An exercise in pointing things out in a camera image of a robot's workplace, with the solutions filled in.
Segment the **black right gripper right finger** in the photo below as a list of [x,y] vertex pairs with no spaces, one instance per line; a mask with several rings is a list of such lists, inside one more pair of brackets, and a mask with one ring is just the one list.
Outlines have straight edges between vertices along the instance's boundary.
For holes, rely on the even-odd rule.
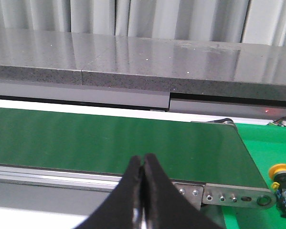
[[144,157],[145,214],[148,229],[216,229],[175,188],[154,154]]

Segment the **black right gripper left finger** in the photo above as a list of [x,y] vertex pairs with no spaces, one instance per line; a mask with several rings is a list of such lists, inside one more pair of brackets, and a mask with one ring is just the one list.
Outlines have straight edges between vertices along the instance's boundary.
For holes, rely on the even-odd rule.
[[131,157],[119,184],[77,229],[140,229],[142,222],[141,159]]

